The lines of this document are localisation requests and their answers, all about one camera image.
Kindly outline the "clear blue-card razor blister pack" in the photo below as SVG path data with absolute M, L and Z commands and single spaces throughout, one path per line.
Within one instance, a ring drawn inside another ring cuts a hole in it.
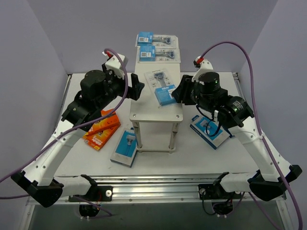
M 166 69 L 149 71 L 144 74 L 149 88 L 155 95 L 159 107 L 176 104 L 172 92 L 176 89 L 172 76 Z

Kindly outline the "Gillette SkinGuard blister pack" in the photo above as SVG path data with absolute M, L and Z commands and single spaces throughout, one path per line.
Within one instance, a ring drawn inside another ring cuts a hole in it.
M 181 63 L 180 51 L 179 49 L 140 46 L 137 52 L 137 62 Z

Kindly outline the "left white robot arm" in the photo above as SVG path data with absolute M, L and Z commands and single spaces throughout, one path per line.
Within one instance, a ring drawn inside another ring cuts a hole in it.
M 139 99 L 144 83 L 139 81 L 138 75 L 130 75 L 132 86 L 128 86 L 127 77 L 120 77 L 115 71 L 103 64 L 101 70 L 87 72 L 42 153 L 11 175 L 11 179 L 43 207 L 50 207 L 65 196 L 78 196 L 86 201 L 99 197 L 97 182 L 90 176 L 56 177 L 55 172 L 96 119 L 102 117 L 101 111 L 107 105 L 119 96 Z

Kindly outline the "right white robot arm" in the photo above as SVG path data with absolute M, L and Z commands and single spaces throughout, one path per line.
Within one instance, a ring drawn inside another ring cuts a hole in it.
M 248 103 L 220 86 L 217 72 L 203 73 L 198 81 L 183 75 L 172 96 L 179 104 L 194 105 L 210 113 L 210 122 L 216 121 L 218 129 L 235 136 L 258 167 L 255 172 L 221 174 L 213 183 L 217 197 L 252 192 L 263 201 L 271 201 L 287 191 L 290 182 L 302 173 L 299 165 L 290 164 L 266 139 Z

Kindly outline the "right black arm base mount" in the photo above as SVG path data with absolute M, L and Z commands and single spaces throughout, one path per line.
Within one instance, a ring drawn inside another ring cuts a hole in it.
M 239 199 L 241 193 L 226 192 L 220 185 L 198 184 L 199 197 L 201 200 L 228 200 Z

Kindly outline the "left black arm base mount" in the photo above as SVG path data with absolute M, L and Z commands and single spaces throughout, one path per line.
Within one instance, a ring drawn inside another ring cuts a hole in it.
M 91 188 L 85 195 L 74 195 L 69 197 L 69 202 L 78 202 L 78 198 L 82 198 L 91 202 L 109 202 L 112 201 L 113 187 L 110 185 L 96 186 Z

